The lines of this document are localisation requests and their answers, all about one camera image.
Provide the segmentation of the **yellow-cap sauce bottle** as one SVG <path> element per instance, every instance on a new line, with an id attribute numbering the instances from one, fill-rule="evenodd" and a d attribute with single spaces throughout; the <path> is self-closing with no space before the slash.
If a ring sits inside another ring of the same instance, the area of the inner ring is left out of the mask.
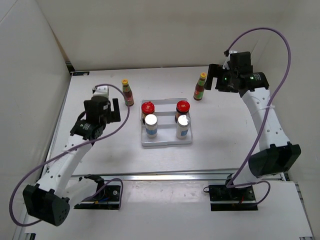
<path id="1" fill-rule="evenodd" d="M 125 104 L 129 107 L 134 105 L 134 97 L 127 79 L 123 79 L 122 83 L 122 92 L 125 95 Z"/>
<path id="2" fill-rule="evenodd" d="M 193 93 L 193 98 L 196 101 L 200 101 L 203 98 L 204 91 L 205 91 L 206 78 L 207 78 L 207 74 L 205 72 L 202 72 L 199 76 L 199 79 L 197 81 L 197 84 L 195 86 L 195 90 Z"/>

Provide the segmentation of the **red-lid chili jar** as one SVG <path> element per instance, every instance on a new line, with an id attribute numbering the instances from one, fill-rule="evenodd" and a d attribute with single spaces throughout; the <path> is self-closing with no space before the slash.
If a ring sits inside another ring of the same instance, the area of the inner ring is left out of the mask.
<path id="1" fill-rule="evenodd" d="M 188 101 L 186 100 L 180 100 L 177 104 L 176 104 L 176 113 L 175 113 L 175 122 L 178 122 L 178 118 L 181 115 L 187 115 L 189 113 L 190 110 L 190 104 Z"/>
<path id="2" fill-rule="evenodd" d="M 155 105 L 151 101 L 144 102 L 141 105 L 141 119 L 142 123 L 145 124 L 145 118 L 147 115 L 155 112 Z"/>

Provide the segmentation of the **silver-lid white shaker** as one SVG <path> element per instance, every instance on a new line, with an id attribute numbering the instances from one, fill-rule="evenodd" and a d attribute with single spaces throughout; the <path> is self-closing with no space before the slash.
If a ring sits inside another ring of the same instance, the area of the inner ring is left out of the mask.
<path id="1" fill-rule="evenodd" d="M 148 114 L 145 117 L 145 129 L 149 138 L 155 138 L 158 134 L 158 119 L 154 114 Z"/>
<path id="2" fill-rule="evenodd" d="M 190 128 L 190 117 L 187 115 L 180 115 L 177 119 L 177 126 L 176 126 L 176 137 L 178 139 L 185 139 L 187 137 L 189 128 Z"/>

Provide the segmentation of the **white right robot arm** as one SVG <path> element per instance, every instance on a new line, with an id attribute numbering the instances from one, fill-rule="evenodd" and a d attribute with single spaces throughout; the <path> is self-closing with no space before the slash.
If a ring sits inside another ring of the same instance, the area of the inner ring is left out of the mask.
<path id="1" fill-rule="evenodd" d="M 238 199 L 243 188 L 258 183 L 265 176 L 288 171 L 301 154 L 298 144 L 292 144 L 285 134 L 270 103 L 268 80 L 263 72 L 254 72 L 250 52 L 232 51 L 224 64 L 210 64 L 205 89 L 237 93 L 252 117 L 259 152 L 250 153 L 239 170 L 226 181 L 224 193 L 230 200 Z"/>

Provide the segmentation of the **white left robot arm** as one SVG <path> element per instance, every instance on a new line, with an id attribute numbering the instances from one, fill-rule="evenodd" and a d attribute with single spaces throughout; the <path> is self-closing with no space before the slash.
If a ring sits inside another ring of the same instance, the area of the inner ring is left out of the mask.
<path id="1" fill-rule="evenodd" d="M 116 98 L 110 101 L 104 95 L 93 96 L 84 101 L 84 109 L 60 156 L 35 185 L 28 184 L 22 192 L 27 213 L 54 226 L 60 226 L 75 205 L 100 202 L 109 197 L 105 181 L 99 175 L 85 175 L 73 186 L 67 186 L 78 164 L 102 135 L 106 125 L 121 120 Z"/>

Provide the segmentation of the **white divided plastic tray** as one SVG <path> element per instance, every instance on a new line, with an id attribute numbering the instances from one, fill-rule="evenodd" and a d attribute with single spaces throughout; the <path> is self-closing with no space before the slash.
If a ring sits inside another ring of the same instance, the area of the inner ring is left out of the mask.
<path id="1" fill-rule="evenodd" d="M 175 122 L 176 106 L 179 101 L 187 101 L 187 98 L 143 99 L 142 104 L 151 102 L 155 106 L 154 115 L 157 117 L 157 136 L 147 136 L 146 126 L 140 123 L 141 144 L 144 147 L 163 147 L 172 145 L 188 145 L 193 142 L 192 127 L 188 128 L 186 138 L 179 139 L 176 136 L 177 123 Z"/>

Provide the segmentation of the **left blue table label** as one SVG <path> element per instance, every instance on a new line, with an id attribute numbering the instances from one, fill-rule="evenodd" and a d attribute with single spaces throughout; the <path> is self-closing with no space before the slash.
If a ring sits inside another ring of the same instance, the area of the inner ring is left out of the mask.
<path id="1" fill-rule="evenodd" d="M 90 74 L 89 71 L 77 71 L 73 72 L 72 76 L 88 76 Z"/>

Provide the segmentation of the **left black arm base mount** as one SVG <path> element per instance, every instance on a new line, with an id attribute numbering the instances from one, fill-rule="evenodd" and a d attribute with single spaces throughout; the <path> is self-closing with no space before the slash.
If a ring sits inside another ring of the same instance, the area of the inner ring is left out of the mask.
<path id="1" fill-rule="evenodd" d="M 105 180 L 99 175 L 88 174 L 85 179 L 94 181 L 97 184 L 96 193 L 87 200 L 76 204 L 75 210 L 120 210 L 124 183 L 120 178 Z"/>

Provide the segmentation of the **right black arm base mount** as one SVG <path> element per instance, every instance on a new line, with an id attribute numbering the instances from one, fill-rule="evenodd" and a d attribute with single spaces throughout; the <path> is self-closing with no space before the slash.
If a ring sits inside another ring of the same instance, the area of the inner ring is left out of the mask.
<path id="1" fill-rule="evenodd" d="M 252 186 L 243 188 L 227 188 L 231 176 L 225 184 L 211 184 L 203 188 L 209 194 L 210 210 L 212 212 L 257 211 L 258 205 Z"/>

